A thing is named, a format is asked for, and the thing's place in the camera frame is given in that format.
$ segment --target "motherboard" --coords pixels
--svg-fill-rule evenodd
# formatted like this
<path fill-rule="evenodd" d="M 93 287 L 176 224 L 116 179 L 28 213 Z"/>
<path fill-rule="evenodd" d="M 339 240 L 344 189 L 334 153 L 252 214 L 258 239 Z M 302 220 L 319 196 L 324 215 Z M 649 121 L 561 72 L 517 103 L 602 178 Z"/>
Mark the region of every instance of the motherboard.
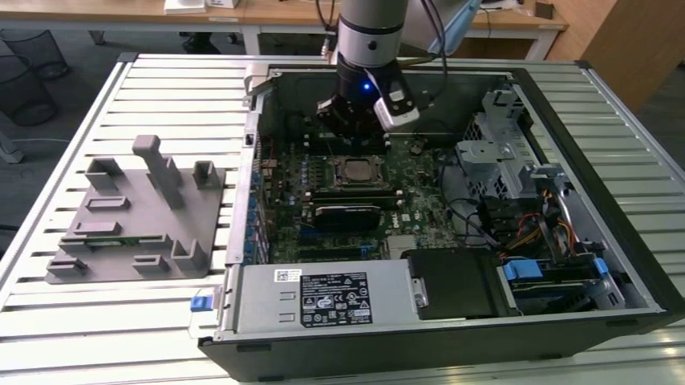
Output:
<path fill-rule="evenodd" d="M 457 247 L 439 189 L 445 148 L 386 136 L 372 155 L 315 134 L 266 139 L 270 263 L 396 259 L 404 249 Z"/>

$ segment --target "wooden desk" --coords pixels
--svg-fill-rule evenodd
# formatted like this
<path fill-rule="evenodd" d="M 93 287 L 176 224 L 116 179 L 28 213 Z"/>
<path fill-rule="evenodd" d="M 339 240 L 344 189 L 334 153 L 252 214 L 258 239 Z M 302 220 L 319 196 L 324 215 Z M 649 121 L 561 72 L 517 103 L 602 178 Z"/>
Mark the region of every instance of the wooden desk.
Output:
<path fill-rule="evenodd" d="M 322 9 L 327 14 L 328 5 Z M 490 13 L 491 30 L 479 14 L 466 36 L 534 40 L 526 58 L 542 60 L 566 26 L 561 18 L 497 11 Z M 240 32 L 248 55 L 260 53 L 262 33 L 323 33 L 310 0 L 242 0 L 234 10 L 208 7 L 204 14 L 173 15 L 164 15 L 164 0 L 0 0 L 0 28 Z"/>
<path fill-rule="evenodd" d="M 203 14 L 164 14 L 164 0 L 0 0 L 1 20 L 65 22 L 211 23 L 211 18 L 240 22 L 246 2 L 235 9 L 208 7 Z"/>
<path fill-rule="evenodd" d="M 327 19 L 330 4 L 320 4 L 322 13 Z M 255 33 L 323 33 L 315 12 L 314 0 L 247 0 L 243 23 L 254 26 Z M 557 34 L 569 25 L 561 16 L 554 20 L 535 18 L 513 10 L 490 11 L 478 14 L 473 20 L 467 38 L 491 39 L 530 39 L 534 41 L 527 51 L 526 59 L 543 60 Z"/>

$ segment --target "red cable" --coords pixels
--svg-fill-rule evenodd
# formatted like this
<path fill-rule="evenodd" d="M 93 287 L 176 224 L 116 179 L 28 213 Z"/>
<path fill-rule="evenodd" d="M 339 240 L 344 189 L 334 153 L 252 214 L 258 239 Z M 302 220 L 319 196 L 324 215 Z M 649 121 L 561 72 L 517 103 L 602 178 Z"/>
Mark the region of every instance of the red cable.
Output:
<path fill-rule="evenodd" d="M 533 213 L 526 214 L 523 217 L 521 217 L 521 220 L 518 221 L 518 233 L 515 234 L 517 238 L 521 236 L 521 233 L 523 233 L 523 221 L 526 220 L 526 218 L 537 217 L 538 215 L 538 213 Z"/>

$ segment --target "warning label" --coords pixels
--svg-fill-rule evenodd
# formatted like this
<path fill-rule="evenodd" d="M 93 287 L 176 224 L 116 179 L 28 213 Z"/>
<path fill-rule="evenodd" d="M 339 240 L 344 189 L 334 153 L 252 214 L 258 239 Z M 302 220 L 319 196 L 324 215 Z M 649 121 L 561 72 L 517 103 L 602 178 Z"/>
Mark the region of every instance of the warning label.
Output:
<path fill-rule="evenodd" d="M 366 273 L 299 277 L 303 327 L 372 323 Z"/>

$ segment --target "gray plastic block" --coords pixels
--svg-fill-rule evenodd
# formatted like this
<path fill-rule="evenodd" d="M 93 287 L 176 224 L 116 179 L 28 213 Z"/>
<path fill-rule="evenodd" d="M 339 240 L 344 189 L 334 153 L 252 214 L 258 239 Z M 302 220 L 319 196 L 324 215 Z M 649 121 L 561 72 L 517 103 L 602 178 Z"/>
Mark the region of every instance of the gray plastic block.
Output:
<path fill-rule="evenodd" d="M 179 183 L 180 174 L 171 158 L 159 153 L 160 140 L 156 135 L 139 135 L 132 142 L 132 153 L 140 156 L 148 166 L 149 180 L 155 183 L 167 205 L 172 209 L 183 207 Z"/>
<path fill-rule="evenodd" d="M 201 247 L 192 240 L 191 252 L 187 253 L 179 241 L 173 241 L 173 248 L 171 249 L 171 260 L 175 262 L 179 269 L 184 271 L 196 271 L 207 267 L 208 258 Z"/>
<path fill-rule="evenodd" d="M 143 275 L 163 274 L 169 271 L 169 265 L 159 254 L 135 255 L 132 268 Z"/>
<path fill-rule="evenodd" d="M 47 271 L 61 278 L 79 278 L 85 275 L 88 266 L 77 258 L 64 258 L 60 261 L 51 261 Z"/>
<path fill-rule="evenodd" d="M 113 222 L 80 222 L 76 224 L 73 233 L 77 235 L 117 235 L 121 226 Z"/>
<path fill-rule="evenodd" d="M 119 164 L 112 158 L 99 158 L 89 162 L 85 177 L 97 191 L 116 190 L 115 176 L 123 174 Z"/>
<path fill-rule="evenodd" d="M 141 148 L 159 148 L 155 140 L 136 143 Z M 101 184 L 100 189 L 88 189 L 59 243 L 51 263 L 55 267 L 45 276 L 48 283 L 188 279 L 207 275 L 226 171 L 214 168 L 211 162 L 177 170 L 171 160 L 161 156 L 155 159 L 149 163 L 155 165 L 159 161 L 164 166 L 161 180 L 165 178 L 167 182 L 161 183 L 173 185 L 181 207 L 169 207 L 159 179 L 148 177 L 148 170 L 120 170 L 111 159 L 95 162 L 92 173 L 105 174 L 113 188 L 103 188 L 107 184 Z M 105 179 L 96 176 L 95 180 L 99 183 Z M 83 266 L 63 267 L 75 260 Z"/>
<path fill-rule="evenodd" d="M 125 197 L 96 197 L 89 198 L 84 207 L 89 211 L 123 210 L 128 209 L 131 202 Z"/>
<path fill-rule="evenodd" d="M 216 188 L 222 185 L 212 162 L 195 162 L 195 167 L 192 168 L 192 179 L 195 180 L 195 186 L 200 190 L 206 188 Z"/>

